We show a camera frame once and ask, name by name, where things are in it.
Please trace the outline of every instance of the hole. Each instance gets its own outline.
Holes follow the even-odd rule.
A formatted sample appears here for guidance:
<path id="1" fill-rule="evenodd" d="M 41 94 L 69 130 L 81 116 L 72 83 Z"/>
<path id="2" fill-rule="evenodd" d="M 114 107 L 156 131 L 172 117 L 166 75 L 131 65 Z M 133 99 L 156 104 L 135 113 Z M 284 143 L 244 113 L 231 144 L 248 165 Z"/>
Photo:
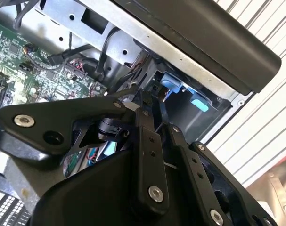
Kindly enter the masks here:
<path id="1" fill-rule="evenodd" d="M 204 176 L 201 173 L 197 173 L 197 175 L 199 176 L 199 178 L 203 179 Z"/>
<path id="2" fill-rule="evenodd" d="M 29 123 L 30 122 L 30 120 L 28 120 L 27 118 L 24 118 L 24 117 L 20 118 L 19 120 L 22 123 Z"/>
<path id="3" fill-rule="evenodd" d="M 43 16 L 45 16 L 42 12 L 38 11 L 37 9 L 35 9 L 35 11 Z"/>
<path id="4" fill-rule="evenodd" d="M 47 131 L 43 135 L 43 139 L 50 145 L 61 145 L 63 144 L 63 136 L 55 131 Z"/>
<path id="5" fill-rule="evenodd" d="M 53 22 L 53 23 L 55 23 L 55 24 L 57 24 L 57 25 L 59 25 L 60 26 L 60 24 L 58 24 L 56 21 L 54 21 L 54 20 L 51 20 L 51 22 Z"/>
<path id="6" fill-rule="evenodd" d="M 69 15 L 70 20 L 74 20 L 75 16 L 73 14 Z"/>
<path id="7" fill-rule="evenodd" d="M 99 34 L 103 34 L 108 24 L 106 19 L 88 8 L 84 11 L 81 21 Z"/>
<path id="8" fill-rule="evenodd" d="M 220 220 L 220 217 L 218 216 L 217 213 L 214 214 L 214 217 L 215 217 L 216 220 Z"/>
<path id="9" fill-rule="evenodd" d="M 229 201 L 228 198 L 221 191 L 215 191 L 216 198 L 222 209 L 222 211 L 227 214 L 229 212 Z"/>
<path id="10" fill-rule="evenodd" d="M 160 197 L 160 193 L 157 190 L 153 190 L 152 193 L 155 195 L 156 198 Z"/>
<path id="11" fill-rule="evenodd" d="M 252 215 L 252 218 L 256 222 L 257 226 L 263 226 L 259 218 L 257 218 L 255 215 Z"/>

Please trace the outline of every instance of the motherboard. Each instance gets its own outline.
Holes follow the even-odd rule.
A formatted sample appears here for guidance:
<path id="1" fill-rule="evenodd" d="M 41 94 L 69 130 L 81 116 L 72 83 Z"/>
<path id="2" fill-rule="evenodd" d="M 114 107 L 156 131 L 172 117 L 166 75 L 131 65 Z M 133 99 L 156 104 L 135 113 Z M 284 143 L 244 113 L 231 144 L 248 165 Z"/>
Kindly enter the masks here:
<path id="1" fill-rule="evenodd" d="M 26 57 L 25 46 L 35 48 L 35 62 L 48 66 L 49 53 L 0 25 L 0 108 L 104 95 L 106 87 L 92 79 L 81 63 L 71 61 L 58 70 L 42 70 Z"/>

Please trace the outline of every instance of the metal screw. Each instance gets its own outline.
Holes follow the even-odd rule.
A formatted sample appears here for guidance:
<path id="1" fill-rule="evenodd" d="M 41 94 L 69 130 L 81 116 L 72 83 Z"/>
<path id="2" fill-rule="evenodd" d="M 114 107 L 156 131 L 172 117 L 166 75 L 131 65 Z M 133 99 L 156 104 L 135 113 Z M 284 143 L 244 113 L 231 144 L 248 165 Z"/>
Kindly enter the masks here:
<path id="1" fill-rule="evenodd" d="M 149 113 L 146 112 L 146 111 L 143 111 L 143 114 L 144 114 L 145 116 L 149 116 Z"/>
<path id="2" fill-rule="evenodd" d="M 245 101 L 244 101 L 244 100 L 239 100 L 239 101 L 238 101 L 238 105 L 239 105 L 239 106 L 243 106 L 244 104 L 245 104 Z"/>
<path id="3" fill-rule="evenodd" d="M 149 187 L 148 193 L 149 193 L 150 198 L 152 198 L 155 202 L 163 201 L 163 192 L 157 186 Z"/>
<path id="4" fill-rule="evenodd" d="M 121 108 L 121 105 L 118 102 L 114 102 L 114 106 Z"/>
<path id="5" fill-rule="evenodd" d="M 216 210 L 211 210 L 210 215 L 211 215 L 213 221 L 215 221 L 215 223 L 217 225 L 219 225 L 219 226 L 223 225 L 223 219 L 222 219 L 222 216 L 219 214 L 219 212 L 217 212 Z"/>
<path id="6" fill-rule="evenodd" d="M 14 123 L 17 126 L 29 128 L 35 124 L 35 120 L 29 115 L 20 114 L 14 118 Z"/>
<path id="7" fill-rule="evenodd" d="M 264 221 L 268 226 L 273 226 L 273 224 L 267 218 L 264 218 Z"/>
<path id="8" fill-rule="evenodd" d="M 201 151 L 205 151 L 205 148 L 204 148 L 204 146 L 202 146 L 202 145 L 197 145 L 197 147 L 201 150 Z"/>
<path id="9" fill-rule="evenodd" d="M 179 131 L 180 131 L 180 129 L 177 128 L 176 126 L 173 126 L 173 130 L 174 130 L 175 132 L 179 132 Z"/>

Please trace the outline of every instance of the wire bundle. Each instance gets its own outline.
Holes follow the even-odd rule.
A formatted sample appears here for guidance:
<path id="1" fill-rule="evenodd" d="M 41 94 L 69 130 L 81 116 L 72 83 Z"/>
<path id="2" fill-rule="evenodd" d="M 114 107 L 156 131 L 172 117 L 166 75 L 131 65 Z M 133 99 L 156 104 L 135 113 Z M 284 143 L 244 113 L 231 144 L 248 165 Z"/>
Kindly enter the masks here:
<path id="1" fill-rule="evenodd" d="M 88 165 L 92 166 L 96 163 L 96 158 L 99 152 L 99 148 L 91 148 L 87 150 L 86 158 L 88 159 Z"/>
<path id="2" fill-rule="evenodd" d="M 24 9 L 21 9 L 21 4 L 27 2 Z M 17 16 L 13 22 L 13 28 L 19 30 L 21 27 L 22 19 L 24 16 L 39 2 L 39 0 L 0 0 L 0 8 L 3 6 L 13 6 L 16 5 Z"/>

